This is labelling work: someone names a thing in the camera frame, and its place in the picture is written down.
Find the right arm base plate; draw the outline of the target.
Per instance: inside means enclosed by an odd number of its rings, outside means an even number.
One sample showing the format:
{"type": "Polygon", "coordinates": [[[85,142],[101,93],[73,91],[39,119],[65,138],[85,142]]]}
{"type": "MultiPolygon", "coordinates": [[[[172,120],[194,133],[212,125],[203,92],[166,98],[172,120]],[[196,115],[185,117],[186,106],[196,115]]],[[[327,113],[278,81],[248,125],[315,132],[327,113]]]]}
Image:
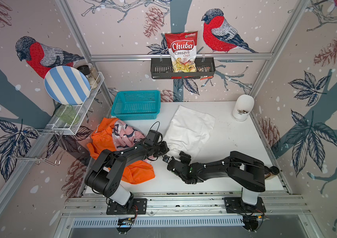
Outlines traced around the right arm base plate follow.
{"type": "Polygon", "coordinates": [[[225,197],[223,199],[224,205],[227,213],[235,214],[253,214],[253,213],[266,213],[266,208],[264,206],[261,197],[258,197],[256,205],[249,205],[242,201],[240,197],[225,197]]]}

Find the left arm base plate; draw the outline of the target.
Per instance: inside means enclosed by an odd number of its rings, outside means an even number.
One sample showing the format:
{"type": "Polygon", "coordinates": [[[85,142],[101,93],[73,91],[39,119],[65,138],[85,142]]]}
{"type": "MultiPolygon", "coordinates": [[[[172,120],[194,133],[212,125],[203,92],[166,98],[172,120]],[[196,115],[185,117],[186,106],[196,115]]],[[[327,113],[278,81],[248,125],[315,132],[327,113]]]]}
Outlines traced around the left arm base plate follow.
{"type": "Polygon", "coordinates": [[[107,215],[144,215],[146,214],[147,199],[146,198],[134,198],[128,201],[125,205],[110,199],[107,207],[107,215]]]}

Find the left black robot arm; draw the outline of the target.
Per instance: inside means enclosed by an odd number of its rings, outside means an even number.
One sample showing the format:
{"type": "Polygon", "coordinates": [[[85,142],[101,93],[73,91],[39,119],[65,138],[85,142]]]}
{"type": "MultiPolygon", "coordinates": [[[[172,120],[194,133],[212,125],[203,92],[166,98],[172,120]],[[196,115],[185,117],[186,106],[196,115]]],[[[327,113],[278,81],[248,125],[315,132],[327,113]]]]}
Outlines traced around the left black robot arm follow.
{"type": "Polygon", "coordinates": [[[94,193],[111,199],[119,206],[131,209],[133,194],[120,184],[124,169],[135,162],[143,162],[151,156],[154,158],[164,156],[168,151],[167,143],[162,140],[162,134],[150,130],[145,139],[131,148],[115,152],[106,149],[101,152],[89,169],[85,184],[94,193]]]}

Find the white shorts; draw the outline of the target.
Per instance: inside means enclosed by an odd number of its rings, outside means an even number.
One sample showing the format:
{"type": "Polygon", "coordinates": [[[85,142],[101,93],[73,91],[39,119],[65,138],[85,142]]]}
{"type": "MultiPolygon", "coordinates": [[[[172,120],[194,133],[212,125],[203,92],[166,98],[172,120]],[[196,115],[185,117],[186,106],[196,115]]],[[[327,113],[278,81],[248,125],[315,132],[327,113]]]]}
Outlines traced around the white shorts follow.
{"type": "Polygon", "coordinates": [[[184,152],[197,157],[210,139],[215,122],[210,114],[179,106],[163,137],[169,148],[167,155],[179,158],[180,152],[184,152]]]}

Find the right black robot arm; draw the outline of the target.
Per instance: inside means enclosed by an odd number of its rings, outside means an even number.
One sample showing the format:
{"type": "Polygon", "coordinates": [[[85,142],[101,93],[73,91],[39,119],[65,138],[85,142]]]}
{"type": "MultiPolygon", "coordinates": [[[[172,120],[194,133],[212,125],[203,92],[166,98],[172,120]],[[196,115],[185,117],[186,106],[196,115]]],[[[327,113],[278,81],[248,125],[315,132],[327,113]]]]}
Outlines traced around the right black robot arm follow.
{"type": "Polygon", "coordinates": [[[256,206],[259,194],[265,191],[265,165],[262,161],[238,151],[222,160],[210,163],[191,163],[191,156],[180,152],[179,160],[163,156],[167,170],[186,184],[197,184],[209,179],[231,178],[242,188],[242,202],[256,206]]]}

